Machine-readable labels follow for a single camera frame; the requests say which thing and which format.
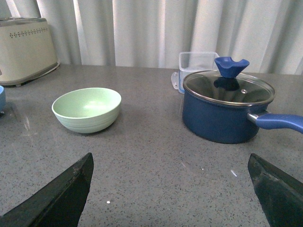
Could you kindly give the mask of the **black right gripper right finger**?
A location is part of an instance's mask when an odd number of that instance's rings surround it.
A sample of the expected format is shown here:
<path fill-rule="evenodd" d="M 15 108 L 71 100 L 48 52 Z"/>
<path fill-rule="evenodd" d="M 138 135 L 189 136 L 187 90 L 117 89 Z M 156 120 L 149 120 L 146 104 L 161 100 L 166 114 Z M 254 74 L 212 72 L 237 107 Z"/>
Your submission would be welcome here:
<path fill-rule="evenodd" d="M 248 171 L 271 227 L 303 225 L 303 183 L 252 153 Z"/>

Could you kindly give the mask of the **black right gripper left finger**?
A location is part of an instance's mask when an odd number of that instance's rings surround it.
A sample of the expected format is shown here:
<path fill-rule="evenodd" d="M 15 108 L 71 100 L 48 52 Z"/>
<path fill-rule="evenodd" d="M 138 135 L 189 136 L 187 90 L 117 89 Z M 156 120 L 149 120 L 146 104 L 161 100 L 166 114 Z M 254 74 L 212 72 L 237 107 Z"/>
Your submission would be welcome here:
<path fill-rule="evenodd" d="M 0 218 L 2 227 L 76 227 L 90 191 L 93 155 L 86 154 Z"/>

